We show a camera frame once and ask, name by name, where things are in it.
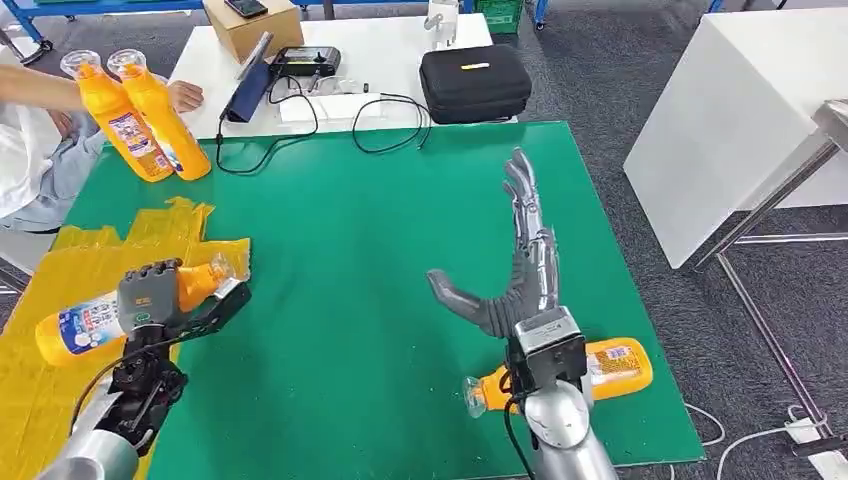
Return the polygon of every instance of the smartphone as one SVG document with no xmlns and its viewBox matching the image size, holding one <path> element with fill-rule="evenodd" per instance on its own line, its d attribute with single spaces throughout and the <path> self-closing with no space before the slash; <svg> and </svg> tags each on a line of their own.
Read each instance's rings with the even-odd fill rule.
<svg viewBox="0 0 848 480">
<path fill-rule="evenodd" d="M 253 18 L 268 13 L 265 5 L 257 0 L 224 0 L 230 8 L 236 11 L 242 18 Z"/>
</svg>

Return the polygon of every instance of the person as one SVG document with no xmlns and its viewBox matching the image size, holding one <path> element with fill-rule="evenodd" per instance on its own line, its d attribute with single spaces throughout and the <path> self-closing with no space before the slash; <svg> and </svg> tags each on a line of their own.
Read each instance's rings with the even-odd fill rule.
<svg viewBox="0 0 848 480">
<path fill-rule="evenodd" d="M 76 83 L 9 63 L 0 58 L 0 229 L 55 232 L 105 136 Z M 168 89 L 178 112 L 203 102 L 196 85 L 177 81 Z"/>
</svg>

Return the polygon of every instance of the black carrying case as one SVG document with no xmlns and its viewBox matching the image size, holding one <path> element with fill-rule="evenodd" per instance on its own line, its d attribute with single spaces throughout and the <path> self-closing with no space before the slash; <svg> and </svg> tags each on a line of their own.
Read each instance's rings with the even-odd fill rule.
<svg viewBox="0 0 848 480">
<path fill-rule="evenodd" d="M 418 74 L 430 117 L 440 124 L 518 115 L 532 89 L 530 75 L 506 45 L 427 52 Z"/>
</svg>

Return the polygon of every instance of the gray carpet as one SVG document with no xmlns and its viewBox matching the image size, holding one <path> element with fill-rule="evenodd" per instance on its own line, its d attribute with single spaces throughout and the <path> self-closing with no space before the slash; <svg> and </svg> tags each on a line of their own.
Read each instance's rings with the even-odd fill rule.
<svg viewBox="0 0 848 480">
<path fill-rule="evenodd" d="M 707 3 L 552 1 L 543 32 L 533 29 L 525 12 L 519 35 L 497 40 L 520 49 L 534 79 L 522 120 L 565 119 L 571 125 L 684 397 L 718 416 L 733 440 L 781 426 L 786 407 L 795 403 L 791 391 L 718 266 L 703 275 L 669 268 L 621 169 Z M 338 18 L 424 11 L 421 5 L 337 7 Z M 308 16 L 320 19 L 321 9 L 310 8 Z M 36 68 L 58 73 L 59 59 L 74 48 L 94 48 L 105 57 L 118 48 L 136 47 L 154 71 L 168 75 L 191 27 L 205 22 L 198 12 L 189 17 L 80 17 L 75 23 L 40 19 L 38 26 L 57 51 Z M 761 230 L 840 227 L 848 228 L 844 207 L 778 212 Z M 837 431 L 848 430 L 848 376 L 842 373 L 848 369 L 842 348 L 848 330 L 841 328 L 848 311 L 848 288 L 841 281 L 845 252 L 843 244 L 834 243 L 737 247 L 730 255 Z M 0 318 L 7 314 L 8 305 L 0 303 Z M 702 438 L 715 435 L 708 422 L 694 420 Z M 714 478 L 728 443 L 708 447 L 706 462 L 678 466 L 677 478 Z M 743 445 L 728 459 L 724 478 L 816 478 L 806 461 L 791 456 L 789 446 L 786 435 Z M 667 467 L 644 467 L 625 469 L 622 477 L 665 479 L 669 473 Z"/>
</svg>

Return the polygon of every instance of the orange bottle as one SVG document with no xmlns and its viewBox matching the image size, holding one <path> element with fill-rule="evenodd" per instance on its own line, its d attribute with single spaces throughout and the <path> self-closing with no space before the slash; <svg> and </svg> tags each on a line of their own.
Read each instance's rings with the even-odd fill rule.
<svg viewBox="0 0 848 480">
<path fill-rule="evenodd" d="M 645 348 L 634 338 L 610 338 L 586 344 L 586 363 L 592 382 L 594 400 L 620 397 L 638 392 L 651 384 L 654 370 Z M 465 379 L 465 403 L 472 417 L 477 418 L 487 410 L 503 410 L 510 394 L 503 392 L 500 380 L 506 367 L 483 378 Z M 504 389 L 509 389 L 509 378 Z M 518 413 L 512 405 L 510 412 Z"/>
<path fill-rule="evenodd" d="M 124 89 L 103 71 L 100 55 L 75 50 L 62 58 L 61 67 L 77 81 L 88 113 L 139 177 L 158 182 L 173 172 Z"/>
<path fill-rule="evenodd" d="M 221 255 L 210 263 L 177 269 L 177 300 L 182 312 L 191 312 L 233 272 Z M 111 359 L 119 354 L 128 331 L 118 321 L 118 292 L 49 315 L 35 327 L 35 342 L 50 365 L 64 366 L 77 358 L 101 355 Z"/>
<path fill-rule="evenodd" d="M 121 78 L 130 101 L 153 128 L 177 175 L 191 181 L 209 173 L 209 159 L 171 106 L 168 88 L 147 69 L 144 54 L 130 48 L 118 50 L 106 65 Z"/>
</svg>

